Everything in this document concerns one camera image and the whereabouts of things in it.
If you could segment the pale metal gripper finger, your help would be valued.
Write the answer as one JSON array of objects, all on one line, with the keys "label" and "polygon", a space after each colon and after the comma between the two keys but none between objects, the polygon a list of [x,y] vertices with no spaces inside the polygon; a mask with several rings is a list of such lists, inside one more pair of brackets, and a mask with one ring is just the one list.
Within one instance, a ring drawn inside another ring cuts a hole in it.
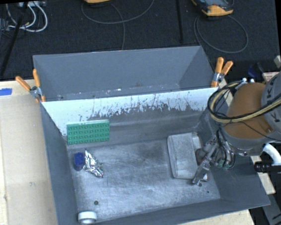
[{"label": "pale metal gripper finger", "polygon": [[198,185],[202,186],[203,183],[208,182],[208,180],[209,180],[208,171],[207,170],[202,170],[201,173],[200,173]]},{"label": "pale metal gripper finger", "polygon": [[196,173],[195,173],[194,178],[193,178],[192,181],[191,181],[192,184],[195,184],[195,185],[198,184],[199,177],[200,177],[200,173],[201,173],[202,170],[207,170],[207,169],[206,169],[203,165],[200,165],[200,166],[198,167],[198,170],[197,170]]}]

